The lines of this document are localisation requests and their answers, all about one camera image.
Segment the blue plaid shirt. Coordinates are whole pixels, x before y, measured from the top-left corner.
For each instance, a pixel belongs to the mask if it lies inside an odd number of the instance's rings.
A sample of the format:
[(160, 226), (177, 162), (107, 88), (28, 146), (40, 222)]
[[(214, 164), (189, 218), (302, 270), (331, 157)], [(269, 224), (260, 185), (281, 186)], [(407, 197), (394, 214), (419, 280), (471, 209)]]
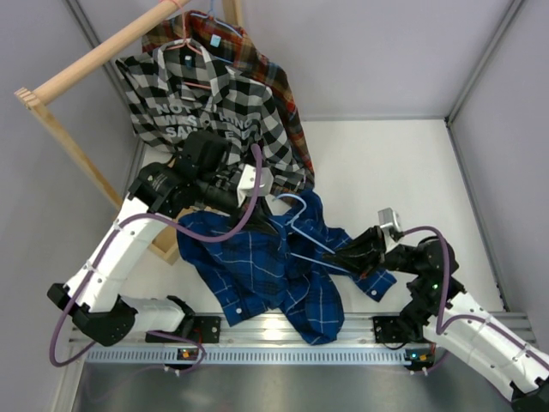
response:
[[(344, 229), (326, 226), (321, 198), (314, 191), (305, 191), (301, 197), (307, 210), (295, 222), (297, 228), (333, 251), (351, 241)], [(341, 322), (344, 309), (332, 276), (349, 278), (375, 301), (396, 284), (387, 270), (360, 279), (292, 256), (295, 252), (323, 260), (325, 252), (287, 225), (300, 208), (296, 202), (285, 214), (270, 217), (277, 234), (241, 231), (228, 240), (208, 243), (178, 233), (181, 258), (195, 266), (231, 325), (270, 309), (304, 323)]]

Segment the light blue wire hanger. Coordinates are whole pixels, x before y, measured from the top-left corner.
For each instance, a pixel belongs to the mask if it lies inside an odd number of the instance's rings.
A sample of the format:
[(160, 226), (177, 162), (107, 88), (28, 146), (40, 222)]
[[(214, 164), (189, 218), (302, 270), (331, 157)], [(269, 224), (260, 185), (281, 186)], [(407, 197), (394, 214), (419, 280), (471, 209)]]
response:
[[(320, 247), (323, 251), (326, 251), (328, 254), (334, 255), (335, 252), (332, 249), (328, 248), (326, 245), (321, 243), (319, 240), (313, 238), (312, 236), (310, 236), (309, 234), (303, 232), (302, 230), (300, 230), (299, 228), (297, 228), (295, 226), (295, 222), (297, 221), (297, 219), (307, 210), (307, 202), (301, 196), (298, 196), (298, 195), (292, 194), (292, 193), (281, 193), (280, 195), (277, 195), (277, 196), (274, 197), (274, 199), (277, 200), (277, 201), (281, 201), (283, 198), (291, 198), (291, 199), (296, 200), (298, 203), (301, 204), (300, 210), (298, 212), (296, 212), (295, 215), (293, 216), (293, 218), (287, 222), (287, 225), (296, 234), (298, 234), (300, 237), (309, 240), (312, 244)], [(308, 261), (308, 262), (311, 262), (311, 263), (314, 263), (314, 264), (322, 265), (322, 266), (324, 266), (326, 268), (330, 268), (332, 270), (337, 270), (337, 271), (340, 271), (340, 272), (343, 272), (343, 273), (346, 273), (346, 274), (350, 274), (349, 270), (346, 270), (346, 269), (344, 269), (340, 266), (336, 266), (334, 264), (327, 263), (323, 260), (318, 260), (318, 259), (315, 259), (315, 258), (312, 258), (312, 257), (307, 257), (307, 256), (304, 256), (304, 255), (300, 255), (298, 253), (295, 253), (295, 252), (292, 252), (291, 255), (295, 256), (296, 258), (300, 258), (302, 260), (305, 260), (305, 261)]]

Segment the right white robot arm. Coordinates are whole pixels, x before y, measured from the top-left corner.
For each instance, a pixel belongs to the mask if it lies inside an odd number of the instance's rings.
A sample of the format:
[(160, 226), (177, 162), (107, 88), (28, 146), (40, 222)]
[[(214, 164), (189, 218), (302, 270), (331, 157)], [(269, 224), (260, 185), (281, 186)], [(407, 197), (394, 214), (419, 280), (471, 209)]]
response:
[(492, 384), (514, 411), (546, 411), (548, 355), (490, 314), (453, 277), (459, 264), (452, 247), (436, 228), (429, 230), (430, 237), (405, 245), (403, 238), (416, 228), (374, 226), (323, 259), (363, 277), (377, 269), (413, 275), (407, 284), (411, 300), (395, 318), (397, 334), (445, 349)]

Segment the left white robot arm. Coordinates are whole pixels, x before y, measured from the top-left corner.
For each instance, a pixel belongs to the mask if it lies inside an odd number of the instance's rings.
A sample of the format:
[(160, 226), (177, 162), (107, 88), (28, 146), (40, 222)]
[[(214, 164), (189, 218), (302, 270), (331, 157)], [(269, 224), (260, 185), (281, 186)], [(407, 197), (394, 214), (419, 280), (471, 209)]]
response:
[[(166, 227), (204, 243), (219, 243), (261, 220), (256, 205), (270, 193), (273, 175), (263, 164), (260, 146), (251, 145), (254, 161), (243, 164), (238, 183), (219, 187), (214, 180), (227, 153), (228, 143), (220, 136), (194, 132), (173, 167), (159, 162), (144, 167), (88, 261), (67, 282), (49, 288), (47, 296), (62, 310), (61, 318), (70, 318), (80, 332), (104, 347), (141, 332), (162, 331), (174, 342), (190, 339), (194, 313), (181, 299), (130, 298), (122, 296), (120, 289)], [(208, 206), (238, 220), (225, 233), (200, 234), (176, 221), (191, 206)]]

